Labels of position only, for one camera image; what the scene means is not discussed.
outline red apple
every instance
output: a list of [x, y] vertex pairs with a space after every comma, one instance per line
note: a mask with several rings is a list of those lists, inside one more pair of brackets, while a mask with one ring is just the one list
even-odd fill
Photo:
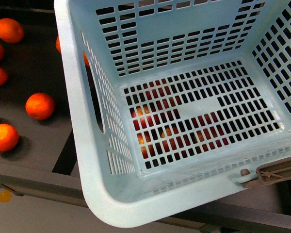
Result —
[[205, 117], [205, 120], [206, 120], [207, 124], [210, 125], [212, 123], [211, 119], [210, 119], [210, 116], [208, 114], [205, 114], [204, 117]]
[[169, 108], [169, 104], [168, 104], [168, 100], [167, 99], [163, 99], [162, 102], [163, 102], [163, 105], [164, 105], [165, 108]]
[[203, 136], [203, 134], [202, 134], [201, 131], [197, 131], [197, 136], [198, 136], [198, 140], [199, 140], [200, 142], [205, 141], [204, 136]]
[[[221, 126], [217, 126], [217, 129], [218, 129], [219, 134], [220, 134], [221, 136], [223, 136], [223, 135], [224, 135], [224, 131], [223, 131], [223, 129], [221, 128]], [[222, 138], [222, 141], [223, 141], [223, 144], [224, 144], [225, 146], [227, 146], [227, 145], [229, 144], [227, 138]]]
[[209, 146], [210, 146], [210, 149], [211, 150], [214, 150], [215, 149], [215, 145], [213, 142], [209, 142]]
[[151, 100], [152, 99], [150, 91], [146, 91], [145, 95], [146, 95], [147, 100]]
[[175, 104], [174, 98], [169, 97], [168, 99], [169, 99], [170, 105], [171, 105], [172, 107], [175, 107], [176, 104]]
[[210, 113], [210, 115], [211, 115], [211, 118], [214, 122], [218, 122], [218, 118], [217, 118], [215, 113]]
[[156, 101], [156, 106], [157, 106], [157, 109], [160, 111], [160, 110], [163, 110], [163, 106], [162, 106], [162, 103], [160, 101]]
[[191, 144], [188, 135], [184, 135], [183, 139], [184, 139], [184, 142], [185, 142], [186, 146], [189, 146]]
[[171, 95], [171, 92], [168, 86], [164, 87], [164, 89], [167, 95]]
[[180, 114], [177, 109], [174, 109], [174, 114], [175, 114], [176, 119], [180, 119]]
[[178, 105], [182, 104], [181, 99], [180, 99], [179, 96], [176, 96], [175, 99], [176, 99], [176, 102], [177, 102]]
[[218, 137], [217, 132], [215, 131], [214, 127], [210, 127], [210, 132], [213, 137]]
[[222, 143], [220, 140], [216, 140], [215, 143], [217, 144], [217, 147], [222, 147]]
[[152, 95], [155, 99], [157, 99], [159, 97], [159, 95], [157, 94], [157, 91], [155, 89], [152, 90]]
[[[149, 108], [146, 105], [144, 105], [143, 109], [144, 109], [144, 112], [142, 111], [142, 108], [141, 107], [137, 107], [137, 114], [138, 114], [139, 117], [143, 116], [144, 114], [146, 115], [146, 114], [149, 114], [150, 113], [150, 110], [149, 110]], [[131, 113], [131, 117], [132, 118], [137, 117], [135, 111], [133, 111]], [[149, 124], [150, 127], [154, 125], [153, 124], [152, 117], [150, 117], [150, 116], [142, 117], [142, 118], [139, 119], [139, 121], [140, 121], [141, 127], [143, 129], [145, 129], [147, 127], [146, 122], [148, 122], [148, 124]], [[140, 126], [139, 126], [138, 121], [137, 120], [134, 120], [133, 123], [134, 123], [134, 126], [135, 126], [135, 130], [140, 130]]]
[[[137, 134], [138, 141], [139, 141], [140, 145], [144, 144], [145, 141], [146, 142], [150, 142], [151, 141], [151, 137], [150, 137], [149, 132], [144, 132], [144, 134], [145, 134], [145, 138], [143, 138], [141, 133]], [[154, 156], [155, 155], [154, 147], [152, 145], [148, 146], [148, 151], [150, 153], [150, 156]], [[141, 147], [141, 153], [142, 153], [142, 156], [143, 156], [144, 159], [147, 159], [149, 157], [148, 153], [147, 153], [147, 150], [146, 150], [146, 147]]]
[[[167, 135], [167, 136], [171, 136], [171, 135], [173, 135], [173, 134], [177, 134], [177, 133], [179, 133], [179, 131], [178, 131], [178, 129], [177, 129], [176, 127], [173, 127], [172, 129], [173, 129], [174, 132], [172, 132], [171, 129], [170, 129], [169, 127], [166, 127], [166, 128], [165, 128], [165, 130], [166, 130], [166, 135]], [[165, 138], [166, 135], [165, 135], [165, 132], [163, 132], [163, 133], [161, 134], [161, 138]], [[163, 141], [162, 143], [163, 143], [163, 147], [164, 147], [165, 151], [166, 151], [166, 152], [169, 152], [170, 149], [169, 149], [169, 146], [168, 146], [168, 142], [167, 142], [167, 141]], [[172, 150], [176, 150], [176, 149], [177, 149], [177, 146], [176, 146], [175, 140], [174, 140], [173, 138], [170, 138], [170, 139], [169, 139], [169, 143], [170, 143], [170, 147], [171, 147]]]
[[155, 114], [155, 115], [153, 116], [153, 118], [154, 118], [155, 124], [159, 125], [159, 124], [161, 123], [161, 122], [160, 122], [159, 115]]
[[206, 144], [203, 144], [203, 145], [202, 145], [202, 147], [203, 147], [203, 150], [204, 150], [204, 152], [207, 152], [207, 151], [209, 151], [209, 149], [208, 149], [208, 147], [207, 147], [207, 145], [206, 145]]
[[161, 96], [161, 97], [164, 97], [164, 96], [165, 96], [165, 93], [164, 93], [164, 91], [163, 91], [163, 88], [159, 87], [158, 90], [159, 90], [159, 94], [160, 94], [160, 96]]
[[205, 126], [206, 125], [202, 116], [198, 116], [197, 119], [198, 119], [198, 121], [199, 121], [201, 126]]
[[198, 128], [198, 123], [197, 123], [196, 118], [192, 118], [191, 121], [193, 123], [194, 128]]

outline red fruit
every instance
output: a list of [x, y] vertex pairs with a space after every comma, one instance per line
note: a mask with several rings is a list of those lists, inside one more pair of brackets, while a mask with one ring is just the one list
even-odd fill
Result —
[[197, 136], [198, 136], [198, 140], [199, 140], [200, 142], [205, 141], [204, 136], [203, 136], [203, 134], [202, 134], [201, 131], [197, 131], [196, 133], [197, 133]]
[[165, 87], [165, 91], [167, 95], [171, 95], [170, 89], [168, 86]]
[[163, 102], [163, 105], [164, 105], [165, 108], [169, 108], [169, 104], [168, 104], [168, 100], [167, 99], [163, 99], [162, 102]]
[[194, 128], [198, 128], [198, 123], [197, 123], [196, 118], [192, 118], [191, 120], [192, 120]]
[[161, 87], [159, 87], [159, 94], [160, 94], [160, 96], [161, 97], [164, 97], [165, 96], [165, 93], [164, 93], [164, 91], [163, 91], [163, 88], [161, 88]]
[[181, 99], [180, 99], [179, 96], [176, 96], [175, 99], [176, 99], [176, 102], [177, 102], [178, 105], [182, 104]]
[[[223, 135], [224, 135], [224, 132], [223, 132], [223, 129], [221, 128], [221, 126], [217, 126], [217, 129], [218, 129], [219, 134], [220, 134], [221, 136], [223, 136]], [[225, 146], [228, 145], [228, 140], [227, 140], [227, 138], [222, 138], [222, 141], [223, 141], [223, 144], [224, 144]]]
[[[179, 133], [179, 131], [178, 131], [178, 129], [176, 127], [173, 127], [172, 128], [173, 132], [171, 131], [171, 129], [169, 127], [166, 127], [165, 130], [166, 130], [167, 136], [172, 136], [174, 134], [178, 134]], [[166, 137], [165, 132], [163, 132], [161, 134], [161, 138], [165, 138], [165, 137]], [[163, 141], [162, 143], [163, 143], [163, 146], [164, 146], [165, 151], [166, 152], [169, 152], [170, 149], [169, 149], [169, 146], [168, 146], [168, 142], [167, 141]], [[173, 138], [170, 138], [169, 139], [169, 143], [170, 143], [170, 147], [171, 147], [172, 150], [176, 150], [177, 149], [176, 142], [175, 142], [175, 140]]]
[[160, 122], [159, 115], [155, 114], [155, 115], [153, 116], [153, 118], [154, 118], [155, 124], [159, 125], [159, 124], [161, 123], [161, 122]]
[[202, 116], [198, 116], [197, 119], [198, 119], [198, 121], [199, 121], [201, 126], [205, 126], [206, 125]]
[[152, 99], [150, 91], [146, 91], [145, 95], [146, 95], [147, 100], [151, 100]]
[[[137, 113], [138, 113], [138, 116], [141, 117], [141, 116], [143, 116], [144, 114], [145, 114], [145, 115], [146, 115], [146, 114], [149, 114], [149, 113], [150, 113], [150, 110], [149, 110], [149, 108], [145, 105], [145, 106], [143, 106], [143, 110], [142, 110], [141, 107], [137, 107]], [[133, 111], [133, 112], [131, 113], [131, 117], [132, 117], [132, 118], [137, 117], [135, 111]], [[151, 127], [151, 126], [154, 126], [154, 124], [153, 124], [153, 120], [152, 120], [152, 117], [150, 117], [150, 116], [142, 117], [142, 118], [139, 119], [139, 121], [140, 121], [141, 127], [142, 127], [143, 129], [145, 129], [145, 128], [147, 127], [147, 123], [149, 124], [150, 127]], [[135, 130], [140, 130], [140, 126], [139, 126], [138, 120], [134, 120], [133, 123], [134, 123], [134, 126], [135, 126]]]
[[215, 149], [215, 145], [213, 142], [209, 142], [209, 146], [210, 146], [210, 149], [211, 150], [214, 150]]
[[172, 97], [169, 97], [169, 102], [170, 102], [170, 105], [172, 106], [172, 107], [175, 107], [175, 101], [174, 101], [174, 98], [172, 98]]
[[159, 111], [163, 110], [162, 103], [160, 101], [156, 101], [156, 106]]
[[217, 132], [215, 131], [214, 127], [210, 127], [210, 132], [213, 137], [218, 137]]
[[203, 131], [204, 131], [204, 135], [205, 135], [206, 139], [210, 140], [211, 139], [211, 135], [210, 135], [208, 129], [204, 129]]
[[186, 146], [189, 146], [191, 144], [188, 135], [184, 135], [183, 139]]
[[215, 113], [210, 113], [210, 115], [211, 115], [212, 120], [213, 120], [214, 122], [218, 122], [218, 118], [217, 118], [217, 116], [215, 115]]
[[[137, 134], [138, 141], [139, 141], [140, 145], [144, 144], [145, 141], [146, 142], [150, 142], [151, 141], [151, 137], [150, 137], [149, 132], [144, 132], [144, 134], [145, 134], [145, 139], [142, 137], [141, 133]], [[152, 145], [148, 146], [148, 151], [150, 153], [150, 156], [155, 156], [154, 147]], [[141, 147], [141, 153], [142, 153], [142, 156], [143, 156], [144, 159], [147, 159], [149, 157], [149, 155], [147, 153], [147, 150], [146, 150], [146, 147]]]
[[159, 97], [159, 95], [157, 94], [157, 91], [155, 89], [152, 90], [152, 95], [155, 99], [157, 99]]
[[205, 117], [205, 119], [206, 119], [207, 124], [210, 125], [210, 124], [212, 123], [212, 122], [211, 122], [211, 119], [210, 119], [210, 116], [209, 116], [208, 114], [205, 114], [204, 117]]

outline light blue basket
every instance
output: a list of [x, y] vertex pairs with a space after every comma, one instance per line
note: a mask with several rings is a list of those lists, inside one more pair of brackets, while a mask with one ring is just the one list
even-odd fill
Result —
[[146, 224], [291, 157], [291, 0], [56, 0], [55, 12], [82, 188], [101, 220]]

